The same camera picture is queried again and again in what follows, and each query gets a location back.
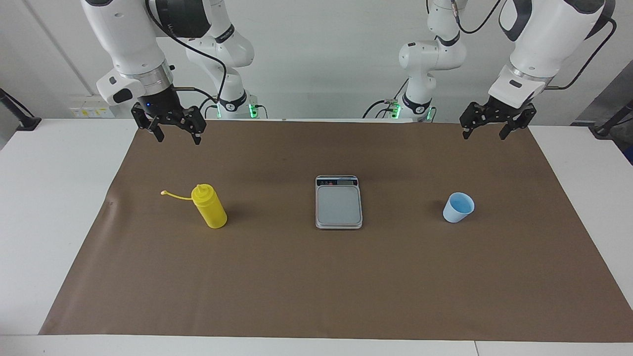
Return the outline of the yellow squeeze bottle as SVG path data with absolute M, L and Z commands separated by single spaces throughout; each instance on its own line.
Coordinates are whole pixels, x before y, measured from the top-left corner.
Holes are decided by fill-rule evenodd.
M 179 196 L 168 191 L 161 191 L 160 194 L 177 200 L 192 201 L 209 228 L 222 228 L 228 221 L 217 192 L 209 184 L 197 184 L 189 197 Z

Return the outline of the silver digital kitchen scale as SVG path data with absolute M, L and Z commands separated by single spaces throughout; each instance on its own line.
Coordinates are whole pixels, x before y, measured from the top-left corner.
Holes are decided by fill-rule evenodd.
M 362 199 L 357 176 L 316 176 L 315 225 L 322 230 L 362 227 Z

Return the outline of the white wall socket box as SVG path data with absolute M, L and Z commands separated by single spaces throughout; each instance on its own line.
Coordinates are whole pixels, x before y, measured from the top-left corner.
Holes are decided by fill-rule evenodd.
M 78 119 L 114 119 L 115 111 L 99 95 L 70 97 L 68 110 Z

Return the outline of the light blue plastic cup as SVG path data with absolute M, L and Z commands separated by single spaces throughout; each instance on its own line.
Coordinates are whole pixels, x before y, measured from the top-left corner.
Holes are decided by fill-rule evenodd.
M 475 210 L 472 198 L 464 192 L 450 194 L 443 209 L 443 218 L 449 223 L 459 223 Z

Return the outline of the black clamp stand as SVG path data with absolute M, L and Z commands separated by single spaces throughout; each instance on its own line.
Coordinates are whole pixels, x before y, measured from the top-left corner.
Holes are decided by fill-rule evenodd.
M 42 121 L 40 117 L 36 117 L 22 102 L 2 88 L 0 88 L 0 104 L 19 121 L 19 126 L 16 129 L 19 132 L 34 131 Z
M 610 119 L 601 124 L 593 124 L 588 127 L 588 130 L 597 139 L 607 139 L 610 135 L 611 129 L 615 126 L 623 125 L 633 120 L 633 99 L 631 99 L 625 106 L 620 108 Z

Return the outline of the brown paper table mat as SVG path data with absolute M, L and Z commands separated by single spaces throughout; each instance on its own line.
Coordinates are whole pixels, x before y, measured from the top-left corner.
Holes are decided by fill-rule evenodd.
M 633 310 L 528 130 L 210 122 L 137 131 L 41 334 L 633 342 Z M 358 177 L 362 227 L 315 225 Z M 217 192 L 209 228 L 189 197 Z M 450 194 L 475 210 L 443 218 Z

